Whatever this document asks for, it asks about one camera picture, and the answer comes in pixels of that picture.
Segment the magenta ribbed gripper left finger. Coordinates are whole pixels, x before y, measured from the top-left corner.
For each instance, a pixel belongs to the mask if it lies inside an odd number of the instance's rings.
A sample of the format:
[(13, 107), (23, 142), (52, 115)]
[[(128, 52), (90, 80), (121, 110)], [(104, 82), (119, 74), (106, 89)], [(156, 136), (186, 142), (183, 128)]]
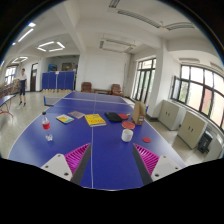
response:
[(90, 155), (91, 144), (87, 143), (65, 155), (56, 154), (42, 166), (42, 169), (79, 185)]

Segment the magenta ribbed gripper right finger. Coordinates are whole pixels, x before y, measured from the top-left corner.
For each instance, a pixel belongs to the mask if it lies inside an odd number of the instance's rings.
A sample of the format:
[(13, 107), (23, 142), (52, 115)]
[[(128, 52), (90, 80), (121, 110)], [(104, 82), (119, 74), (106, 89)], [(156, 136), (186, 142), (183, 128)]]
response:
[(140, 145), (133, 144), (132, 153), (144, 185), (181, 170), (167, 155), (158, 156)]

